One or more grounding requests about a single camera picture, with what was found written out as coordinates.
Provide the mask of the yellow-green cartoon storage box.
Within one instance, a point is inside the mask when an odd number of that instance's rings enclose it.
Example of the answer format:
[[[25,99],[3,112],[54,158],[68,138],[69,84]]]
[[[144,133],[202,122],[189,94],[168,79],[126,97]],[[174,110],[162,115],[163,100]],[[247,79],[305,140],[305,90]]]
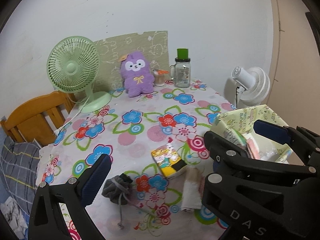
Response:
[[[270,107],[267,105],[259,105],[218,114],[210,130],[235,144],[236,138],[232,131],[234,128],[240,132],[246,138],[246,140],[252,138],[258,145],[258,142],[268,138],[255,133],[253,125],[257,120],[264,120],[279,126],[287,125],[287,123]],[[287,149],[276,163],[287,163],[288,157],[293,153],[293,150],[287,144],[285,144],[285,146],[287,146]],[[252,158],[249,151],[246,150],[246,152],[248,157]]]

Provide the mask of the clear plastic bag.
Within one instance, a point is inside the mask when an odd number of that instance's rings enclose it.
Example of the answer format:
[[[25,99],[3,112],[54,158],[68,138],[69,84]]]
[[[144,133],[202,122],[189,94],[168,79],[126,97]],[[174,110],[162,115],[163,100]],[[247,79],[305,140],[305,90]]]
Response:
[[[260,160],[271,162],[277,162],[287,149],[287,146],[268,139],[258,142],[258,147]]]

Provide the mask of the beige white sock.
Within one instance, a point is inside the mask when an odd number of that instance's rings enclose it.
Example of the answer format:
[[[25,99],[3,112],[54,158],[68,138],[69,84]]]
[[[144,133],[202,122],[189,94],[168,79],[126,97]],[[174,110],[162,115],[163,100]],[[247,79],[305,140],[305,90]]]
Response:
[[[199,192],[201,174],[196,167],[188,166],[185,172],[185,180],[182,192],[181,210],[184,212],[193,212],[200,210],[201,195]]]

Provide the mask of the grey drawstring pouch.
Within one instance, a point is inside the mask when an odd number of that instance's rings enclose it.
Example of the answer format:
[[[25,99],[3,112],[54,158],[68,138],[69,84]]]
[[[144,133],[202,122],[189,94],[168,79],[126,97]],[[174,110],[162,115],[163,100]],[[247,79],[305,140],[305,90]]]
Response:
[[[103,197],[108,198],[112,203],[118,205],[119,215],[120,215],[120,221],[118,222],[118,227],[121,230],[123,230],[124,228],[124,224],[123,224],[124,216],[123,216],[122,207],[127,204],[134,206],[139,211],[142,211],[150,215],[152,218],[159,218],[158,215],[142,207],[139,207],[129,198],[129,196],[131,196],[131,193],[132,193],[132,185],[131,185],[132,182],[133,180],[129,176],[127,176],[125,173],[122,173],[121,175],[117,175],[107,179],[104,183],[103,190],[101,193]]]

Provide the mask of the yellow cartoon tissue pack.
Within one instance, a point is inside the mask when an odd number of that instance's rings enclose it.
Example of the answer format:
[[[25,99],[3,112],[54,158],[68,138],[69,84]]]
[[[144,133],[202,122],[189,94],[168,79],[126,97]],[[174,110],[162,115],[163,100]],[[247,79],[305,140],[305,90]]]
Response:
[[[151,156],[166,179],[173,179],[186,171],[187,164],[174,149],[172,143],[151,151]]]

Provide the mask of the green tissue pack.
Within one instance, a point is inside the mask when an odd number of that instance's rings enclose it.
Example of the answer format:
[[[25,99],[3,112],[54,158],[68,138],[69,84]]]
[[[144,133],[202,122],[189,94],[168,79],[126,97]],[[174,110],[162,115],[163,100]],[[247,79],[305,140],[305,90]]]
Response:
[[[236,138],[236,145],[239,146],[240,148],[242,148],[243,150],[247,150],[247,142],[246,142],[246,138],[240,133],[238,132],[236,129],[232,129],[234,136]]]

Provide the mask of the white crumpled cloth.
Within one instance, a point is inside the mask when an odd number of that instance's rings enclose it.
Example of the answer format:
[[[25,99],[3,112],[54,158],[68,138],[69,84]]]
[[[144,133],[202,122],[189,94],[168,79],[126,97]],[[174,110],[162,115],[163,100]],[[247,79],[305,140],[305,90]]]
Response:
[[[1,198],[1,212],[18,239],[28,239],[29,216],[11,196]]]

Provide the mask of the grey plaid pillow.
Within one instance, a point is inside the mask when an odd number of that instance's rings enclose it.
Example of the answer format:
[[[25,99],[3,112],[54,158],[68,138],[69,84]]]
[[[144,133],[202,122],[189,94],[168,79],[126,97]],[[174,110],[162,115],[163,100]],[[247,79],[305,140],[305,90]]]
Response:
[[[39,148],[29,142],[17,143],[6,137],[1,150],[1,180],[8,194],[27,214],[35,193]]]

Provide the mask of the floral tablecloth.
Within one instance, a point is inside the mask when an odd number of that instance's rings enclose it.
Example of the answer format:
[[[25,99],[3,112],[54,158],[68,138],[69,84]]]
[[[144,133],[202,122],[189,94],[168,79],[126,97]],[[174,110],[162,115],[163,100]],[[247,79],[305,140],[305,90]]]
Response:
[[[181,210],[184,177],[167,180],[151,151],[172,143],[180,157],[203,176],[213,161],[203,142],[219,113],[234,106],[200,80],[189,88],[171,82],[151,94],[129,98],[123,89],[101,110],[80,114],[73,109],[68,126],[41,153],[37,182],[62,184],[79,177],[102,154],[112,158],[109,178],[125,173],[132,182],[131,200],[159,216],[122,207],[124,228],[118,227],[119,207],[98,194],[87,212],[106,239],[218,239],[226,224],[205,207]]]

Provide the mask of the wooden chair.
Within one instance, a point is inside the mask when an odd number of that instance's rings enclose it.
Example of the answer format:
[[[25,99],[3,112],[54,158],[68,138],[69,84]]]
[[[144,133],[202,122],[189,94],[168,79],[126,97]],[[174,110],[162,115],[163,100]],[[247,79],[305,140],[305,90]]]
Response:
[[[47,146],[55,141],[54,129],[65,123],[61,107],[65,107],[69,113],[75,102],[74,94],[60,91],[38,96],[17,107],[7,119],[1,120],[1,127],[15,142],[36,140],[40,145]],[[50,127],[45,115],[49,116],[54,129]]]

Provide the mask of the glass mason jar mug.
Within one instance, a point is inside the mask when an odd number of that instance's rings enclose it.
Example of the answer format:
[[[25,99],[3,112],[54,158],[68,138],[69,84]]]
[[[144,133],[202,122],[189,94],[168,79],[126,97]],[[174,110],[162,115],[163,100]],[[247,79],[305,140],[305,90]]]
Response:
[[[170,76],[177,88],[190,87],[190,58],[187,59],[175,59],[175,64],[170,66]]]

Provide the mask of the green cup on jar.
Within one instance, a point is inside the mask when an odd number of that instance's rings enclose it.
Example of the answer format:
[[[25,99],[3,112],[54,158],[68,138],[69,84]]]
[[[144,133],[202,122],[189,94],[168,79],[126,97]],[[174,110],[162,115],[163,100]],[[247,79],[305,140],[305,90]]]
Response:
[[[179,60],[187,60],[189,58],[189,50],[187,48],[177,48],[177,58]]]

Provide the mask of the toothpick jar orange lid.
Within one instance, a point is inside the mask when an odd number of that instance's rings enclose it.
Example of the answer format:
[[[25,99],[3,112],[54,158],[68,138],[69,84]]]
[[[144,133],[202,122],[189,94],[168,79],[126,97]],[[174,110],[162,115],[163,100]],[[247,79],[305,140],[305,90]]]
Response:
[[[162,87],[165,85],[166,76],[169,74],[167,70],[161,70],[161,69],[154,69],[153,71],[154,75],[154,85],[157,87]]]

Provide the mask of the green desk fan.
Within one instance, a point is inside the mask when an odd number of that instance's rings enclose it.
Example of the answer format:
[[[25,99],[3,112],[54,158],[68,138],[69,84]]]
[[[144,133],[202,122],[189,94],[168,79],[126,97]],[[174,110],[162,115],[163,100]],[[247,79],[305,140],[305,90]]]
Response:
[[[53,87],[66,94],[85,93],[79,101],[82,113],[91,113],[106,106],[111,94],[94,92],[100,67],[95,44],[83,36],[70,36],[54,46],[47,60],[47,75]]]

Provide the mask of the purple plush toy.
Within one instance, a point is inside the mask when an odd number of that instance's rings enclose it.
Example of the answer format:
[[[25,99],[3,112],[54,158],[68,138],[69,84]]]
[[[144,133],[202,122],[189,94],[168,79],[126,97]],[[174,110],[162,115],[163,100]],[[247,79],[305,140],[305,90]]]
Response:
[[[150,63],[140,51],[128,54],[120,64],[124,88],[130,98],[153,92],[154,75]]]

